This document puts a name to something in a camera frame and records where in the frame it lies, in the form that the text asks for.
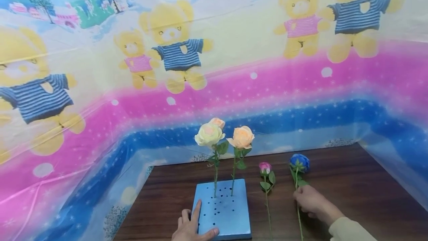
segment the finger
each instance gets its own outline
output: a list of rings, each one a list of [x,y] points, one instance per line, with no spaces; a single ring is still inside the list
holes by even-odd
[[[199,213],[201,213],[201,205],[202,205],[202,201],[199,199],[198,203],[196,204],[195,210],[193,211],[192,221],[195,221],[195,222],[199,221]]]
[[[181,216],[183,217],[183,222],[189,221],[189,213],[191,213],[189,209],[183,209],[183,211],[181,212]]]
[[[214,237],[216,237],[218,233],[219,233],[218,228],[211,229],[208,232],[204,233],[203,235],[200,235],[198,238],[198,241],[209,241]]]

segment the striped shirt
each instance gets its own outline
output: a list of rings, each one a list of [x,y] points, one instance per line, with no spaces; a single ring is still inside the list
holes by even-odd
[[[42,84],[49,83],[53,92],[47,92]],[[67,94],[67,77],[64,74],[48,75],[23,85],[0,87],[0,97],[18,108],[25,123],[59,115],[65,107],[73,105]]]
[[[301,19],[290,19],[284,22],[285,29],[287,29],[288,33],[288,38],[316,35],[318,33],[318,22],[320,20],[321,18],[312,15]]]
[[[186,71],[193,66],[201,66],[198,52],[202,53],[203,43],[203,39],[189,39],[153,49],[159,53],[166,71]],[[182,46],[186,46],[187,52],[183,52]]]
[[[150,71],[152,69],[150,58],[146,55],[126,58],[125,63],[128,66],[129,71],[132,73]]]
[[[355,0],[329,5],[335,15],[335,33],[360,33],[367,29],[379,30],[380,13],[385,13],[391,0]],[[369,4],[364,12],[363,5]]]

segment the blue striped shirt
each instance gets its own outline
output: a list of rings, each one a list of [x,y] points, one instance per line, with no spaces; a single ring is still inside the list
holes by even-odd
[[[369,2],[366,13],[361,12],[361,4]],[[385,13],[391,0],[355,0],[347,3],[336,3],[328,7],[335,15],[335,33],[360,33],[367,29],[379,30],[380,13]]]
[[[49,83],[53,92],[47,92],[43,83]],[[43,79],[32,80],[23,85],[0,87],[0,97],[18,108],[25,123],[47,119],[59,115],[65,107],[73,105],[67,94],[67,77],[64,74],[48,75]]]
[[[198,52],[202,53],[203,44],[203,39],[189,39],[153,49],[159,53],[166,71],[186,71],[193,66],[201,66]],[[187,47],[186,54],[181,50],[181,46]]]

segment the blue foam block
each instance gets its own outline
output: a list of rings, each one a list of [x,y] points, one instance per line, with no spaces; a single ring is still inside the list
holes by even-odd
[[[213,241],[251,238],[245,180],[235,180],[233,196],[230,196],[231,187],[231,180],[218,181],[217,197],[214,198],[214,182],[196,186],[193,210],[197,201],[202,200],[198,233],[204,234],[218,227],[220,234]]]

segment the person's hand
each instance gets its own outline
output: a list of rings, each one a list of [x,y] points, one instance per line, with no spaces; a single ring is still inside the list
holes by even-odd
[[[199,213],[201,212],[201,201],[198,201],[195,212],[192,215],[192,218],[189,220],[189,214],[191,210],[184,209],[181,212],[181,217],[178,218],[178,228],[175,233],[172,235],[171,241],[209,241],[218,235],[218,228],[214,228],[204,233],[203,235],[198,235],[196,232],[198,230],[198,220]]]
[[[310,185],[299,187],[293,196],[302,208],[302,212],[307,213],[310,218],[320,219],[329,226],[338,218],[344,217],[332,202]]]

